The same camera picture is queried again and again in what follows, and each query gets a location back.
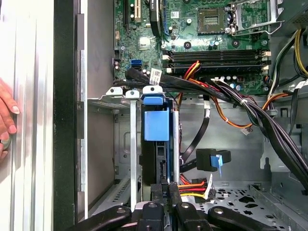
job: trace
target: sata port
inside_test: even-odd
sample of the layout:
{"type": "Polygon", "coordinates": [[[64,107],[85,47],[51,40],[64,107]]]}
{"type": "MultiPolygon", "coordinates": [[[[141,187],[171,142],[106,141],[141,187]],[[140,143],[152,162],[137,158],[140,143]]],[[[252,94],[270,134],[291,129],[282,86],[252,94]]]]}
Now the sata port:
{"type": "Polygon", "coordinates": [[[135,59],[130,61],[131,65],[142,65],[142,60],[135,59]]]}
{"type": "Polygon", "coordinates": [[[141,71],[141,69],[142,69],[141,65],[132,65],[131,67],[138,70],[138,71],[141,71]]]}

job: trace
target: capacitor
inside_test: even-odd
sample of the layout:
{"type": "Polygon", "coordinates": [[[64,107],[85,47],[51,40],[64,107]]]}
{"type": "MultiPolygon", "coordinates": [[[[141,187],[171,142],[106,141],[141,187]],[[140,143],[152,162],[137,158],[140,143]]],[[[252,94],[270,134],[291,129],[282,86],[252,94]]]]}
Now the capacitor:
{"type": "Polygon", "coordinates": [[[215,41],[210,41],[210,44],[208,45],[208,49],[212,50],[214,45],[215,45],[215,41]]]}
{"type": "Polygon", "coordinates": [[[192,20],[191,20],[190,18],[187,19],[186,24],[187,24],[188,26],[190,26],[190,25],[192,24],[192,20]]]}
{"type": "Polygon", "coordinates": [[[218,45],[219,45],[219,42],[218,42],[218,41],[215,41],[215,42],[214,42],[214,49],[217,49],[217,48],[218,48],[218,45]]]}

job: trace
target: blue plastic tab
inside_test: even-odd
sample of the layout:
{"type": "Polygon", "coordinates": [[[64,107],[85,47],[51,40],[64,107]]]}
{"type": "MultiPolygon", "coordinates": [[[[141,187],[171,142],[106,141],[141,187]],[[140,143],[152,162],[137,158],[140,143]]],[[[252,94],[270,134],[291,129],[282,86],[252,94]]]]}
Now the blue plastic tab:
{"type": "Polygon", "coordinates": [[[169,111],[144,112],[144,140],[169,141],[169,111]]]}
{"type": "Polygon", "coordinates": [[[144,105],[163,105],[164,97],[163,96],[146,96],[143,99],[144,105]]]}
{"type": "Polygon", "coordinates": [[[221,166],[223,166],[222,155],[211,156],[211,166],[219,169],[221,177],[221,166]]]}

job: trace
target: cpu socket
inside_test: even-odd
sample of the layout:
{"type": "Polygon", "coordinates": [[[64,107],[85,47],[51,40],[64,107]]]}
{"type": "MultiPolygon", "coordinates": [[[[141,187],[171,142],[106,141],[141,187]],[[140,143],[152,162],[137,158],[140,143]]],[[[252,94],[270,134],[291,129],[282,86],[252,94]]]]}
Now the cpu socket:
{"type": "Polygon", "coordinates": [[[225,9],[209,8],[199,9],[198,34],[224,34],[225,33],[225,9]]]}

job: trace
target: chip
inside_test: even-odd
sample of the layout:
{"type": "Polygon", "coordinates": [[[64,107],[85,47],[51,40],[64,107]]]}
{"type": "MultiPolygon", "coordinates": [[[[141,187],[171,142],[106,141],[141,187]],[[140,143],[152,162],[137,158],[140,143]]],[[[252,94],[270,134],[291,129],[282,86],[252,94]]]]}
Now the chip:
{"type": "Polygon", "coordinates": [[[224,34],[224,8],[200,9],[198,14],[198,34],[224,34]]]}
{"type": "Polygon", "coordinates": [[[140,37],[138,43],[138,50],[149,50],[151,48],[151,40],[148,37],[140,37]]]}

